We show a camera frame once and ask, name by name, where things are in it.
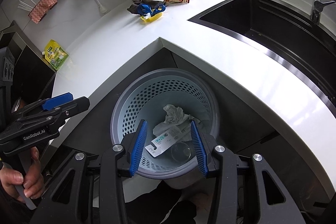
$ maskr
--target faucet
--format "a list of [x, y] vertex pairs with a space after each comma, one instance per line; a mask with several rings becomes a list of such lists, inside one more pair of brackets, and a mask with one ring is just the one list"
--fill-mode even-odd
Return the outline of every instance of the faucet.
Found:
[[310, 14], [311, 21], [314, 22], [315, 24], [319, 24], [323, 8], [332, 3], [335, 3], [335, 1], [332, 0], [332, 1], [322, 3], [320, 0], [314, 0], [313, 6], [311, 8], [311, 14]]

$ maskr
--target human hand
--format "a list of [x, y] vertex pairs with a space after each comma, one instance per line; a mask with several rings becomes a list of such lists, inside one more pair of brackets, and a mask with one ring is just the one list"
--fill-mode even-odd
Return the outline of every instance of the human hand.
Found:
[[39, 198], [44, 192], [44, 181], [41, 175], [41, 164], [39, 161], [39, 152], [36, 147], [30, 149], [30, 155], [33, 163], [29, 167], [29, 170], [25, 177], [16, 170], [3, 167], [0, 170], [1, 184], [11, 197], [17, 199], [20, 202], [24, 202], [19, 193], [15, 189], [15, 185], [23, 184], [24, 193], [27, 198], [36, 199]]

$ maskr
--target trash can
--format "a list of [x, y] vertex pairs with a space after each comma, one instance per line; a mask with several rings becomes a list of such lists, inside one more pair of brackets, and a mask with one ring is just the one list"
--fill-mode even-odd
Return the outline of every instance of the trash can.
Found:
[[[121, 143], [125, 134], [133, 133], [144, 119], [148, 123], [145, 146], [155, 138], [153, 128], [165, 120], [163, 107], [172, 104], [186, 114], [202, 121], [202, 131], [219, 134], [219, 108], [208, 85], [198, 76], [175, 68], [149, 72], [135, 80], [120, 96], [113, 110], [110, 134], [113, 144]], [[153, 157], [142, 152], [137, 173], [141, 176], [167, 180], [180, 177], [197, 167], [196, 157], [180, 163], [168, 151]]]

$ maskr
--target yellow package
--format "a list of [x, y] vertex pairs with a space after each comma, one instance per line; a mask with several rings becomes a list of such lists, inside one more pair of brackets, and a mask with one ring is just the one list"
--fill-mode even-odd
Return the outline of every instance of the yellow package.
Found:
[[58, 70], [68, 58], [68, 54], [55, 40], [50, 40], [45, 47], [44, 58], [55, 70]]

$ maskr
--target crumpled tissue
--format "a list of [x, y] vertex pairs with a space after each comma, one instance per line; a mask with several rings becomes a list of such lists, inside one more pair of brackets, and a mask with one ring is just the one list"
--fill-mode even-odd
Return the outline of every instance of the crumpled tissue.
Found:
[[[183, 109], [180, 107], [175, 107], [174, 105], [166, 105], [163, 108], [164, 111], [167, 112], [166, 119], [164, 122], [160, 122], [153, 128], [153, 134], [157, 137], [167, 131], [169, 128], [173, 126], [179, 127], [182, 123], [186, 121], [196, 120], [198, 123], [200, 122], [199, 119], [185, 114]], [[191, 133], [187, 133], [184, 137], [180, 139], [181, 142], [191, 141]]]

